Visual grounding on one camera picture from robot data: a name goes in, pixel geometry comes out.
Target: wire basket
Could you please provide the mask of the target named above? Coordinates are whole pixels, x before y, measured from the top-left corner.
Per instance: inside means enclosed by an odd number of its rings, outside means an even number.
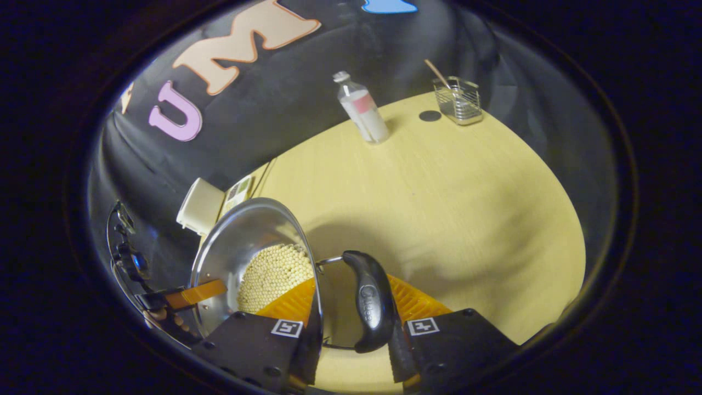
[[[459,125],[482,120],[478,85],[458,77],[448,77],[451,90],[440,79],[433,79],[434,91],[441,112]]]

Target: orange letter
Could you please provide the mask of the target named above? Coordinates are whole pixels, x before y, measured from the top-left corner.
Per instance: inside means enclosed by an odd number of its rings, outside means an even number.
[[[239,75],[236,66],[223,68],[215,59],[255,62],[258,58],[253,33],[263,37],[264,49],[277,49],[312,33],[322,24],[302,19],[277,0],[265,0],[239,13],[232,21],[232,33],[225,37],[204,39],[183,51],[173,62],[190,68],[207,83],[207,93],[216,95]]]
[[[131,100],[132,89],[134,89],[133,82],[129,84],[129,87],[122,93],[122,96],[119,97],[119,101],[122,102],[122,114],[126,114],[127,112],[127,106],[129,105],[129,101]]]

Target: white beads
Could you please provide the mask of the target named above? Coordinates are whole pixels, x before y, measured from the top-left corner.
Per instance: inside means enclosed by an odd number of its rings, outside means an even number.
[[[237,297],[239,310],[257,313],[313,275],[310,259],[300,245],[278,244],[263,249],[244,272]]]

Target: pot handle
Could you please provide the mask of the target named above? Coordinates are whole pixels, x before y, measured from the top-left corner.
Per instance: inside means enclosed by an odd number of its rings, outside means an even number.
[[[375,351],[392,336],[397,311],[390,281],[373,257],[359,251],[344,251],[342,259],[356,273],[356,308],[363,323],[363,337],[356,343],[357,353]]]

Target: wooden table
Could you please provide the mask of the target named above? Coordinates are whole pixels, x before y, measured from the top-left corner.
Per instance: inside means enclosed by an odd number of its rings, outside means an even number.
[[[460,127],[445,116],[424,122],[425,110],[438,110],[433,93],[383,106],[392,134],[380,145],[364,142],[350,120],[304,141],[252,173],[254,185],[261,180],[254,196],[295,214],[316,259],[367,252],[389,274],[450,309],[476,309],[521,344],[581,288],[578,217],[541,158],[490,114]],[[327,267],[335,294],[350,295],[338,310],[355,313],[352,272]],[[387,347],[323,349],[315,386],[402,391]]]

